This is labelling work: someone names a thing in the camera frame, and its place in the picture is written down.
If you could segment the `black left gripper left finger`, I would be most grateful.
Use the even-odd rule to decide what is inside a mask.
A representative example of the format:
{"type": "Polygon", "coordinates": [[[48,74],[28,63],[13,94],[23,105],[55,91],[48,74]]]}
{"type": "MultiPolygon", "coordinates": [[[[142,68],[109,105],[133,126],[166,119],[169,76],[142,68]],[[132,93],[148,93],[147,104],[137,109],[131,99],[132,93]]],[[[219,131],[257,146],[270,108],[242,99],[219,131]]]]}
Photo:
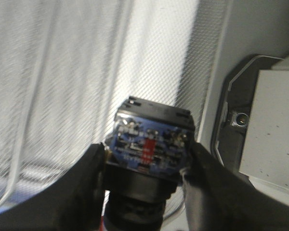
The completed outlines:
{"type": "Polygon", "coordinates": [[[97,231],[104,202],[105,150],[91,144],[58,181],[0,213],[0,231],[97,231]]]}

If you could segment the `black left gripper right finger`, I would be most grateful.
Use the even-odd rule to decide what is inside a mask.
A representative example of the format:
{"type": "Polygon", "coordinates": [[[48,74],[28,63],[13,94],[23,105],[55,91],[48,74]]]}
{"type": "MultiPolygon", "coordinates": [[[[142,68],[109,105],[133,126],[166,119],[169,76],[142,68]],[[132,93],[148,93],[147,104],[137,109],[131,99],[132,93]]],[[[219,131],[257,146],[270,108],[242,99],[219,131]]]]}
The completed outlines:
{"type": "Polygon", "coordinates": [[[184,200],[191,231],[289,231],[289,206],[223,167],[202,144],[191,145],[184,200]]]}

